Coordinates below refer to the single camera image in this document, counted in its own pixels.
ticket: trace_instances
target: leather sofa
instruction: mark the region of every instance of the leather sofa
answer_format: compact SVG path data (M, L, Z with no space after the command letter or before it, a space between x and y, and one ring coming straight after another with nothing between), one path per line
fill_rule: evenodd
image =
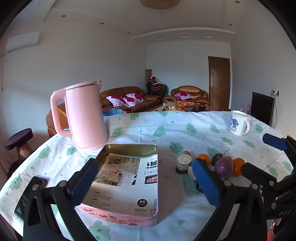
M122 109L125 111L129 111L131 113L135 112L143 112L146 111L154 106L157 106L161 103L161 96L158 95L146 95L144 90L141 90L139 87L136 86L128 86L128 87L120 87L120 88L114 88L110 90L106 90L100 93L100 102L102 106L102 110L109 110L114 108L112 103L106 99L108 96L125 96L126 94L131 93L138 93L140 94L144 102L141 102L137 104L134 107L126 107L126 106L118 106L115 107L115 109Z
M105 97L107 96L124 96L126 94L130 93L139 93L143 99L145 100L142 103L139 103L135 107L125 107L125 106L118 106L116 109L122 109L126 111L130 111L132 113L134 112L142 112L146 111L158 104L161 103L161 97L160 96L153 96L153 95L146 95L145 91L141 90L138 87L135 86L129 86L129 87L121 87L121 88L114 88L110 90L103 91L100 93L100 102L102 106L102 110L108 110L112 109L113 105L112 103L107 100ZM58 115L59 115L59 120L61 122L61 127L65 128L68 127L68 120L67 120L67 114L66 114L66 109L65 109L65 103L59 104L58 106ZM52 119L52 111L50 110L48 115L46 116L46 124L47 124L47 132L49 134L49 137L54 136L57 132L54 128L54 123Z
M198 110L201 107L202 107L201 109L204 111L210 110L211 104L210 104L210 100L208 99L208 93L206 91L201 90L198 87L191 86L191 85L180 86L176 89L172 89L170 92L170 95L163 98L163 103L168 101L180 102L181 100L177 100L175 97L175 94L180 92L187 92L193 97L193 99L183 100L182 102L195 103L195 107Z

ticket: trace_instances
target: television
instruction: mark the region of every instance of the television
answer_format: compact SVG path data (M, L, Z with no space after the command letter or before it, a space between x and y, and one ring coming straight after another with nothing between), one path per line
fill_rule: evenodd
M274 101L275 98L273 97L253 92L250 115L271 126L274 114Z

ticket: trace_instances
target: smartphone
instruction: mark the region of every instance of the smartphone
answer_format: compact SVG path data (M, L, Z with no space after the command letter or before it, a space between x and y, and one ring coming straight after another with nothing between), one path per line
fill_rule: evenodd
M32 186L34 184L39 184L41 187L46 187L48 181L45 178L34 176L31 181L27 185L26 189L22 193L21 198L19 199L17 206L15 208L15 215L18 216L22 221L25 218L25 211L28 203L28 197L30 191L32 190Z

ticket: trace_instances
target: blue gripper pad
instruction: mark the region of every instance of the blue gripper pad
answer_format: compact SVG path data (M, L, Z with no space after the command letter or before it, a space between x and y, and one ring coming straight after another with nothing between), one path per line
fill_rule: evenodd
M199 158L193 160L191 166L193 174L208 202L218 208L224 193L221 178L208 168L205 161Z
M265 144L275 147L279 150L286 150L288 148L285 140L267 133L263 135L262 140Z
M72 208L81 204L98 174L98 170L98 161L90 158L84 167L80 171L75 172L70 178L67 191L70 195L70 205Z

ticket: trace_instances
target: kettle lid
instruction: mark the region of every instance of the kettle lid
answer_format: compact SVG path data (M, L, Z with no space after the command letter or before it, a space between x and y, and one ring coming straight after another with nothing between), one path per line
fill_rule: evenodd
M87 82L79 83L79 84L76 84L76 85L68 86L68 87L65 88L65 90L70 90L70 89L82 87L82 86L85 86L85 85L93 85L93 84L96 84L96 83L97 83L96 81L87 81Z

